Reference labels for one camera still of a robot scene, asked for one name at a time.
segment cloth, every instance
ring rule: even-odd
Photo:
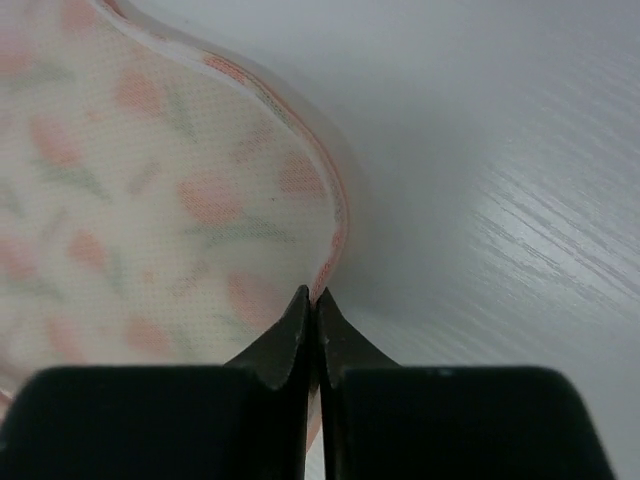
[[[52,365],[221,363],[322,290],[345,196],[267,87],[109,1],[3,1],[0,392]]]

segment white surface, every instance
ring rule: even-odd
[[[561,370],[640,477],[640,3],[134,3],[344,132],[371,199],[347,318],[400,362]]]

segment tabletop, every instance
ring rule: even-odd
[[[640,3],[129,1],[344,134],[358,186],[331,288],[354,325],[401,363],[560,370],[638,478]]]

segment white table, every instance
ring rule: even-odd
[[[640,478],[640,2],[131,1],[344,133],[351,322],[400,362],[559,369]]]

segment wood grain texture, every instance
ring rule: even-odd
[[[347,318],[400,362],[562,371],[640,477],[639,2],[152,3],[351,143]]]

